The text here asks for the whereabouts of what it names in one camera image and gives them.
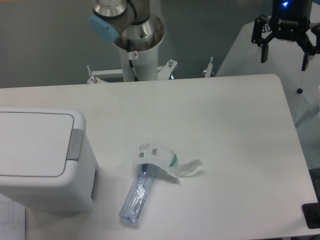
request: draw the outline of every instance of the black object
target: black object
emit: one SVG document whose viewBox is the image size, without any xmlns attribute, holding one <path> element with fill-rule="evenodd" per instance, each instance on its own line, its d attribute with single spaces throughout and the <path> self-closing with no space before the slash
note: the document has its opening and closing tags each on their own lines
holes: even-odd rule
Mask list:
<svg viewBox="0 0 320 240">
<path fill-rule="evenodd" d="M 310 23 L 312 0 L 273 0 L 272 15 L 255 19 L 251 42 L 262 47 L 261 63 L 268 60 L 269 42 L 273 39 L 296 42 L 304 52 L 302 71 L 308 66 L 308 57 L 320 53 L 320 23 Z M 262 37 L 263 28 L 269 24 L 271 33 Z M 306 32 L 316 35 L 313 46 Z"/>
<path fill-rule="evenodd" d="M 320 202 L 320 167 L 309 170 L 314 192 L 318 202 Z"/>
<path fill-rule="evenodd" d="M 307 203 L 302 205 L 304 218 L 308 228 L 320 228 L 320 203 Z"/>
<path fill-rule="evenodd" d="M 319 237 L 319 235 L 320 235 L 320 234 L 318 234 L 318 235 L 313 235 L 312 237 L 310 237 L 310 238 L 307 239 L 307 240 L 314 240 L 314 239 L 316 239 L 317 237 Z"/>
</svg>

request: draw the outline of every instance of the metal bracket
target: metal bracket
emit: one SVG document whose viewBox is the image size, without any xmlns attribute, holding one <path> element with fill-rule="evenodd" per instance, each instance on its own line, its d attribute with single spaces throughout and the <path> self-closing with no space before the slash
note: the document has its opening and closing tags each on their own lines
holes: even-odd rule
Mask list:
<svg viewBox="0 0 320 240">
<path fill-rule="evenodd" d="M 173 79 L 172 72 L 177 66 L 178 62 L 170 59 L 165 66 L 158 67 L 158 80 L 168 80 Z M 107 81 L 101 79 L 116 79 L 122 78 L 122 69 L 115 70 L 103 70 L 103 71 L 91 71 L 89 65 L 87 66 L 89 72 L 88 84 L 107 84 Z"/>
<path fill-rule="evenodd" d="M 216 75 L 216 73 L 213 72 L 213 67 L 214 67 L 213 60 L 214 60 L 214 57 L 212 56 L 208 64 L 208 67 L 205 70 L 203 70 L 203 74 L 205 78 L 212 78 Z"/>
</svg>

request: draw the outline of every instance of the plastic packaging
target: plastic packaging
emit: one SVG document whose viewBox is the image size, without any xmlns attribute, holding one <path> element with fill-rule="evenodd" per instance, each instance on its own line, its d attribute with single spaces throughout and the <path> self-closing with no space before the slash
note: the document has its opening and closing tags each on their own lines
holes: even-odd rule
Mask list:
<svg viewBox="0 0 320 240">
<path fill-rule="evenodd" d="M 199 159 L 195 159 L 188 163 L 178 165 L 176 164 L 178 159 L 173 149 L 166 145 L 156 143 L 141 145 L 131 157 L 133 166 L 153 164 L 177 179 L 194 172 L 203 164 Z"/>
<path fill-rule="evenodd" d="M 133 180 L 130 191 L 120 210 L 120 218 L 132 224 L 138 222 L 158 171 L 159 167 L 153 164 L 146 163 L 141 165 L 139 173 Z"/>
</svg>

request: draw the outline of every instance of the bolt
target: bolt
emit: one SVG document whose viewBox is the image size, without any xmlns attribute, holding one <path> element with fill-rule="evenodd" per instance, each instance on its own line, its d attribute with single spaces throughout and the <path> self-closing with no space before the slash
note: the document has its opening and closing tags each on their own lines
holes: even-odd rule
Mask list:
<svg viewBox="0 0 320 240">
<path fill-rule="evenodd" d="M 88 74 L 89 74 L 89 76 L 91 76 L 91 75 L 92 75 L 92 72 L 91 72 L 91 70 L 90 70 L 89 65 L 87 65 L 87 66 L 86 66 L 86 68 L 87 68 L 87 70 L 88 70 Z"/>
<path fill-rule="evenodd" d="M 132 58 L 133 58 L 133 59 L 137 59 L 137 58 L 138 58 L 138 54 L 137 54 L 136 52 L 133 52 L 133 53 L 132 53 Z"/>
<path fill-rule="evenodd" d="M 96 76 L 95 76 L 95 75 L 93 75 L 93 82 L 94 82 L 95 84 L 98 83 L 98 80 L 96 79 Z"/>
</svg>

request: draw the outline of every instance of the gray wall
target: gray wall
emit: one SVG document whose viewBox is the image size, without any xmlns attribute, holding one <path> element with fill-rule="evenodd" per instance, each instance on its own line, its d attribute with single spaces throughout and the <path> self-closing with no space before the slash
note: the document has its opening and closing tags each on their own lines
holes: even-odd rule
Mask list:
<svg viewBox="0 0 320 240">
<path fill-rule="evenodd" d="M 271 0 L 150 0 L 165 25 L 159 64 L 177 78 L 219 69 L 242 25 L 271 13 Z M 92 0 L 0 1 L 0 88 L 83 84 L 91 70 L 120 69 L 117 50 L 88 24 Z"/>
</svg>

